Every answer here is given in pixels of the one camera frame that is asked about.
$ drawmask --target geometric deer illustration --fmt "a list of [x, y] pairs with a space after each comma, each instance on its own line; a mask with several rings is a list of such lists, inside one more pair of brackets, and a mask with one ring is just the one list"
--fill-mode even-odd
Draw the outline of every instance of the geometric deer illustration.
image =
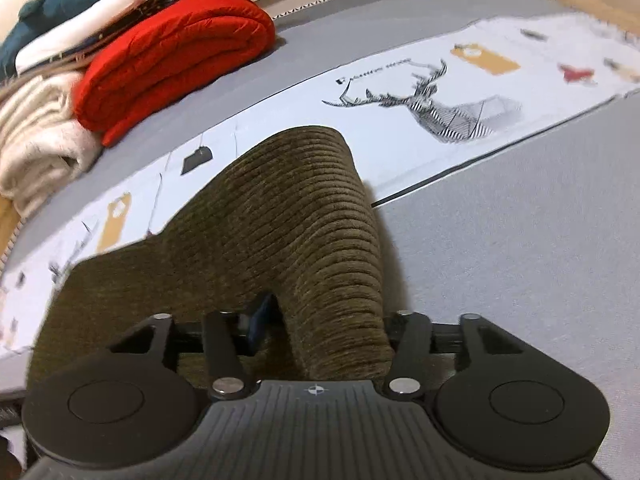
[[391, 94], [373, 94], [365, 90], [366, 98], [347, 97], [350, 83], [340, 95], [339, 103], [322, 101], [329, 106], [353, 108], [356, 106], [378, 104], [385, 108], [406, 106], [418, 124], [433, 134], [441, 142], [463, 142], [478, 139], [492, 133], [491, 123], [502, 122], [507, 116], [519, 112], [520, 105], [501, 96], [492, 96], [475, 103], [447, 107], [431, 98], [438, 87], [435, 82], [447, 73], [447, 65], [440, 60], [440, 67], [427, 65], [431, 70], [428, 76], [413, 73], [418, 81], [411, 96], [398, 97]]

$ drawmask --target metal pin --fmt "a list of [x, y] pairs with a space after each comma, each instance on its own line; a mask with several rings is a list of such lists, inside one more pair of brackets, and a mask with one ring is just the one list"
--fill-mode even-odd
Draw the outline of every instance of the metal pin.
[[212, 387], [220, 395], [236, 394], [244, 388], [244, 383], [237, 377], [220, 377], [213, 381]]
[[389, 383], [389, 389], [396, 394], [414, 394], [420, 389], [420, 383], [411, 377], [398, 377]]

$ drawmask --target black plastic gripper base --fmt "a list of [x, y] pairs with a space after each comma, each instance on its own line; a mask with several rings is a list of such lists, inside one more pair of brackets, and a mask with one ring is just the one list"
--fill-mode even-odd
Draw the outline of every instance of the black plastic gripper base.
[[[591, 464], [609, 425], [593, 384], [477, 314], [403, 314], [385, 321], [396, 355], [379, 390], [249, 376], [238, 355], [282, 323], [273, 294], [201, 322], [151, 317], [27, 394], [41, 458], [24, 478], [606, 478]], [[175, 373], [184, 352], [204, 353], [208, 389]], [[457, 373], [434, 386], [436, 354]]]

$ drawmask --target white cloth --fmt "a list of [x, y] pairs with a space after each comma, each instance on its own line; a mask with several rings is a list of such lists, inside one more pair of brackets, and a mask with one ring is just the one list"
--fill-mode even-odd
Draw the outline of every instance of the white cloth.
[[73, 118], [70, 94], [81, 78], [79, 72], [35, 77], [0, 108], [0, 194], [22, 218], [100, 153], [99, 138]]
[[99, 0], [76, 17], [52, 28], [23, 47], [15, 57], [16, 72], [21, 74], [28, 68], [75, 47], [144, 1]]

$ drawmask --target bed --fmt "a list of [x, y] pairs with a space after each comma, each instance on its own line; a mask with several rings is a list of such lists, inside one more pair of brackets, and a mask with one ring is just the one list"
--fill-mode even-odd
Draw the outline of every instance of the bed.
[[[6, 272], [100, 193], [327, 70], [497, 16], [578, 7], [640, 32], [633, 16], [594, 0], [258, 2], [275, 16], [277, 48], [133, 128], [28, 222]], [[596, 463], [620, 479], [640, 476], [639, 105], [628, 92], [374, 200], [385, 308], [436, 322], [480, 312], [593, 381], [612, 411]], [[25, 361], [0, 361], [0, 388], [20, 385]]]

